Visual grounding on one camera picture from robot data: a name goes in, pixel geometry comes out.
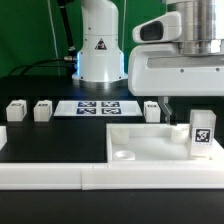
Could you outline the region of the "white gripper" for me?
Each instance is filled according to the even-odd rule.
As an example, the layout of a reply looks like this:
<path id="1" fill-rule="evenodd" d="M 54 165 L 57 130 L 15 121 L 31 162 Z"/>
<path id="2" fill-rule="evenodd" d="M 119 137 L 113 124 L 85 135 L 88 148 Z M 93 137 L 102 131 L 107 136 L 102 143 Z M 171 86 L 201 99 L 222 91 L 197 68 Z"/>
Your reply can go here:
<path id="1" fill-rule="evenodd" d="M 169 125 L 176 114 L 168 96 L 224 95 L 224 27 L 219 15 L 168 12 L 136 26 L 128 64 L 135 96 L 159 96 Z"/>

